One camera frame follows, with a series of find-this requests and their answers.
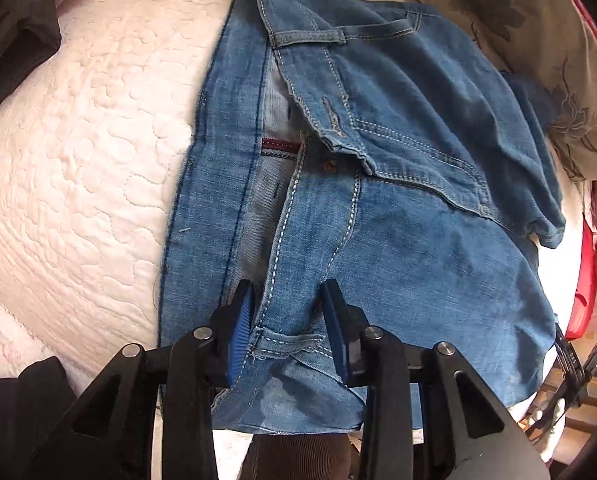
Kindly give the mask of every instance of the red plastic object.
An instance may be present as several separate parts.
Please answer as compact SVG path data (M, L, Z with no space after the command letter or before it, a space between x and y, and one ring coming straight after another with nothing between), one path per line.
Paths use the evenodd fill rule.
M579 281L576 286L574 306L571 310L569 325L565 337L568 340L578 339L587 330L591 314L594 312L596 302L596 272L594 270L594 235L583 219L582 226L582 248L581 248L581 270Z

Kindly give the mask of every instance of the denim shorts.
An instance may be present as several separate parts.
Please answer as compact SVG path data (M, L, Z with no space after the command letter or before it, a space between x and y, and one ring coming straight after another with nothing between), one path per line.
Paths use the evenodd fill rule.
M547 94L499 73L433 7L233 0L198 97L160 287L160 344L257 287L245 365L216 428L361 425L317 290L336 278L402 341L454 343L510 406L539 385L554 316L536 235L565 219ZM421 427L414 389L414 426Z

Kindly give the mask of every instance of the white quilted mattress pad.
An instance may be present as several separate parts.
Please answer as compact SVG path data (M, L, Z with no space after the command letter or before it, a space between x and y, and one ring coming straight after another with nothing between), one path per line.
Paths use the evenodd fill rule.
M155 292L194 105L230 0L65 0L58 53L0 107L0 376L58 355L77 390L156 342ZM541 278L569 317L581 206Z

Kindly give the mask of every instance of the brown corduroy fabric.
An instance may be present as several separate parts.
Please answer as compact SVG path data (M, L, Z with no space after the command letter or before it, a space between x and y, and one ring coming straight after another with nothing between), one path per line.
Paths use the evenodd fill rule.
M351 451L344 433L254 435L240 480L347 480Z

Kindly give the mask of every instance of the quilted bedspread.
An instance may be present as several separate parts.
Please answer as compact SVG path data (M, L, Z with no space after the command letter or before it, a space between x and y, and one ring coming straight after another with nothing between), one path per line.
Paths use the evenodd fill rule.
M170 202L229 3L58 8L60 50L0 107L0 376L56 354L81 390L124 344L155 345ZM565 240L539 273L566 324L582 209L559 180Z

